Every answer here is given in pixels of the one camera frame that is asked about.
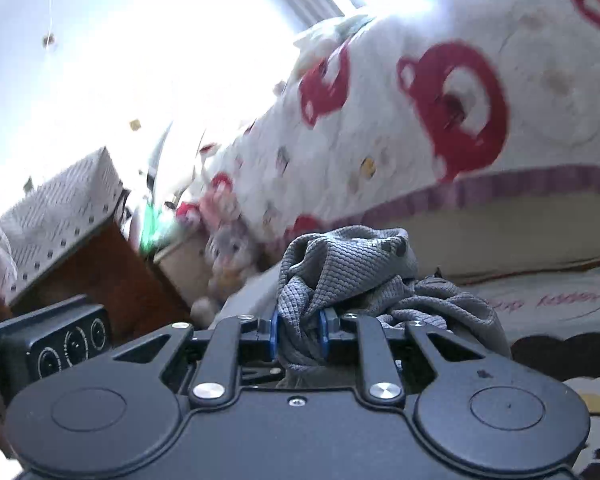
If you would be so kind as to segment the plush bunny toy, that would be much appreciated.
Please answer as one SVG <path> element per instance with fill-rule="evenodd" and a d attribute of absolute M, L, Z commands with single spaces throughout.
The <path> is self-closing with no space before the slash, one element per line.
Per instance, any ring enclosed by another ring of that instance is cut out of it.
<path fill-rule="evenodd" d="M 208 239 L 204 260 L 211 269 L 208 295 L 198 298 L 190 308 L 193 324 L 205 330 L 226 300 L 246 281 L 259 274 L 261 249 L 239 221 L 222 224 Z"/>

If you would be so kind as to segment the grey knit garment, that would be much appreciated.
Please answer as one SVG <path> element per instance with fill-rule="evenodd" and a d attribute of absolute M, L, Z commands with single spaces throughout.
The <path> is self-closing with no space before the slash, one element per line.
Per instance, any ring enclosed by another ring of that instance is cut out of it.
<path fill-rule="evenodd" d="M 502 324 L 483 299 L 441 276 L 419 278 L 410 237 L 401 228 L 345 226 L 293 240 L 280 262 L 276 309 L 279 359 L 291 375 L 326 368 L 318 341 L 320 313 L 369 315 L 387 328 L 422 321 L 463 326 L 487 349 L 510 356 Z"/>

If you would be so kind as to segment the white red patterned bedspread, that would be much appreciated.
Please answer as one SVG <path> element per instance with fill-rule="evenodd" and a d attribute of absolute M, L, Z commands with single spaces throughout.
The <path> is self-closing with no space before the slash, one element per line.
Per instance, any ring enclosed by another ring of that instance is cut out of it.
<path fill-rule="evenodd" d="M 431 0 L 335 40 L 178 218 L 264 244 L 428 216 L 600 252 L 600 0 Z"/>

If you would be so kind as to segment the wooden nightstand with lace cover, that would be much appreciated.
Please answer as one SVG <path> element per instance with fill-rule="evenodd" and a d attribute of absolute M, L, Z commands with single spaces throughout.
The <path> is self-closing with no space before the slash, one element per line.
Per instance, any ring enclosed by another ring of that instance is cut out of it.
<path fill-rule="evenodd" d="M 124 187 L 101 148 L 0 218 L 0 322 L 85 295 L 104 306 L 117 341 L 185 321 L 183 301 L 120 226 Z"/>

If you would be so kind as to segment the beige storage box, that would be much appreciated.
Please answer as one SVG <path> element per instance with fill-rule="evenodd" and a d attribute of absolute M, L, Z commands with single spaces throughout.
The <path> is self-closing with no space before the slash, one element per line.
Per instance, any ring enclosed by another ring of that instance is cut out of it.
<path fill-rule="evenodd" d="M 189 233 L 159 250 L 152 260 L 159 278 L 181 298 L 186 311 L 208 294 L 211 268 L 204 258 L 208 236 Z"/>

